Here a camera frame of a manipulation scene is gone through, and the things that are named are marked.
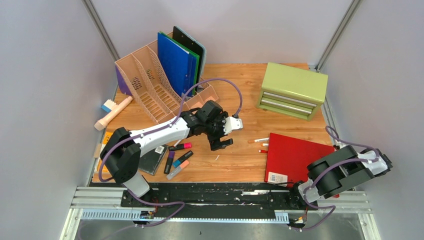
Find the black notebook with sticker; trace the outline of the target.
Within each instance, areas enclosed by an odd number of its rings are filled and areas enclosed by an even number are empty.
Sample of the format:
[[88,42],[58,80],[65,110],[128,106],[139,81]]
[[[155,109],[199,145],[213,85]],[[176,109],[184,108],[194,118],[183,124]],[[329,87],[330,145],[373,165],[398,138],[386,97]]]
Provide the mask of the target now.
[[154,176],[168,152],[168,148],[169,146],[164,144],[141,156],[138,163],[138,169]]

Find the red binder folder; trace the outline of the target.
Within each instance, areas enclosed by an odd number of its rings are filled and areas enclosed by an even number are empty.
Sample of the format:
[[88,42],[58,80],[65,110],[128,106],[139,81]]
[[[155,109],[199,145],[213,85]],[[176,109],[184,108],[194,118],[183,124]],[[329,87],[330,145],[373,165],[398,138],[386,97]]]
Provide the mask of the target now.
[[334,151],[330,145],[270,133],[264,182],[289,188],[299,181],[306,182],[307,166]]

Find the green metal drawer cabinet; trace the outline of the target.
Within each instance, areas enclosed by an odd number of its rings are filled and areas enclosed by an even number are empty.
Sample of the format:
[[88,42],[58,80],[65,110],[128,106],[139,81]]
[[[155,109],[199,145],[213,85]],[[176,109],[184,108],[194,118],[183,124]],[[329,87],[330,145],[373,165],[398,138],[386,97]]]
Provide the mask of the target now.
[[326,74],[269,62],[256,107],[311,121],[325,101],[327,85]]

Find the beige plastic file organizer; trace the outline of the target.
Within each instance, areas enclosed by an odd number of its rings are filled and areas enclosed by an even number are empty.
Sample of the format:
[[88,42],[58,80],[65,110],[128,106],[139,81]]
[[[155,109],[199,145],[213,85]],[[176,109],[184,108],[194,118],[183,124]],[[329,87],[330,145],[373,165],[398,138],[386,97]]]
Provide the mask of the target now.
[[155,124],[175,117],[182,101],[169,83],[155,40],[115,62],[132,98]]

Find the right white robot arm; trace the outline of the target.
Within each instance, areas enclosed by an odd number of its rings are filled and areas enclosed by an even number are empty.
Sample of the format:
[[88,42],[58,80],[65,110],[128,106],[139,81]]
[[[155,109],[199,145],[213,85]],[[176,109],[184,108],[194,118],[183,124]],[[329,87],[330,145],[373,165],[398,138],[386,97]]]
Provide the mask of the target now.
[[307,166],[307,181],[297,182],[285,195],[292,209],[328,199],[358,185],[380,177],[393,168],[391,160],[378,148],[357,152],[346,145]]

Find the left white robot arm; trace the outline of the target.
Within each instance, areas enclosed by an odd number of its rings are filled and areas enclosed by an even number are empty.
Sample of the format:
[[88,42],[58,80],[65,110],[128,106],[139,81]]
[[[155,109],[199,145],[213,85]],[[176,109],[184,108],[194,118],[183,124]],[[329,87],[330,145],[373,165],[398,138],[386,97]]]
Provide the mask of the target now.
[[243,128],[242,120],[229,114],[213,100],[202,107],[182,111],[179,116],[153,127],[129,131],[116,129],[100,153],[101,166],[111,179],[134,194],[140,206],[149,206],[153,193],[149,183],[139,173],[139,162],[146,153],[172,141],[205,134],[211,151],[225,149],[233,140],[222,138]]

